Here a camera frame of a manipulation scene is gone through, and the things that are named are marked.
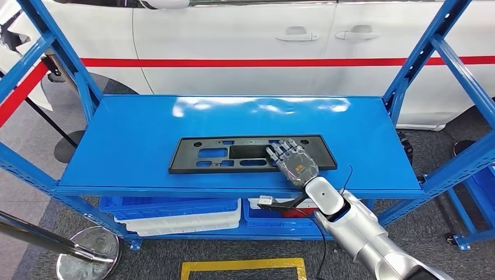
stanchion base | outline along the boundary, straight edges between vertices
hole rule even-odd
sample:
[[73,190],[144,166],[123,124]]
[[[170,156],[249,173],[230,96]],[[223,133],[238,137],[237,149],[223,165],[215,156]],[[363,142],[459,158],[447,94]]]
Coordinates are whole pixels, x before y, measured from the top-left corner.
[[[76,142],[76,144],[79,144],[79,141],[81,141],[81,138],[84,135],[84,130],[74,131],[68,135],[74,142]],[[56,144],[55,149],[53,150],[53,155],[59,162],[69,163],[75,151],[76,148],[65,140],[65,138],[62,138]]]
[[57,277],[59,280],[103,280],[117,266],[120,259],[120,242],[117,236],[103,227],[95,226],[85,229],[73,236],[71,240],[76,244],[107,255],[114,262],[101,264],[60,254],[57,260]]

stacked trays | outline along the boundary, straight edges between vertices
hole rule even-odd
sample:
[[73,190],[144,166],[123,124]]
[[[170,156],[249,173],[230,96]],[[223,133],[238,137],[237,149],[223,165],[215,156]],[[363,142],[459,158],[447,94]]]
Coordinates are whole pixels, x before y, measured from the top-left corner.
[[139,236],[234,229],[239,226],[240,199],[101,197],[100,211]]

white car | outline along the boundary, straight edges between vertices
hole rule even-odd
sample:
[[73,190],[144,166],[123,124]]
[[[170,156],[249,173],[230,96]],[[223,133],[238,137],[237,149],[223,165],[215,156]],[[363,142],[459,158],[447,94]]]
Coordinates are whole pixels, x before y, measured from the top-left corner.
[[[44,3],[90,72],[139,94],[318,96],[383,95],[442,4],[191,1],[180,9],[139,0]],[[0,4],[0,25],[15,6]],[[492,97],[494,11],[495,1],[473,1],[447,37]],[[22,13],[6,29],[19,39],[0,51],[2,71],[39,36]],[[473,105],[434,57],[407,91],[399,128],[440,130]],[[37,90],[36,101],[50,107]]]

white plastic tray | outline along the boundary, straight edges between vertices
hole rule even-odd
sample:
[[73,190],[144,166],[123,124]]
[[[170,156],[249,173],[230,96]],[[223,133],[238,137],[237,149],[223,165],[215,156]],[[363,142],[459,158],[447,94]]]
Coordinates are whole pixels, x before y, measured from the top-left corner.
[[234,229],[239,226],[240,199],[237,210],[231,212],[168,216],[133,220],[114,220],[125,223],[129,231],[139,236],[169,235],[173,233],[203,232],[206,230]]
[[[248,198],[249,200],[249,207],[251,209],[260,209],[258,206],[258,198]],[[289,200],[293,200],[293,198],[276,198],[278,202],[286,202]],[[310,199],[306,199],[303,201],[301,204],[297,205],[297,208],[317,208],[316,204]]]

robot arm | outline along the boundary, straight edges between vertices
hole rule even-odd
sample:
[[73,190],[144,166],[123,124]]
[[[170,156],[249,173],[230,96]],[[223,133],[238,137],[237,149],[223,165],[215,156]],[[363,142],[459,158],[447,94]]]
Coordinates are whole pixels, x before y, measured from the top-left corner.
[[353,259],[377,280],[449,280],[441,271],[411,257],[388,238],[378,218],[352,193],[341,194],[323,177],[313,159],[294,141],[281,141],[267,148],[270,157],[303,194],[292,202],[278,203],[261,196],[259,206],[281,210],[295,207],[309,197],[318,206],[315,218]]

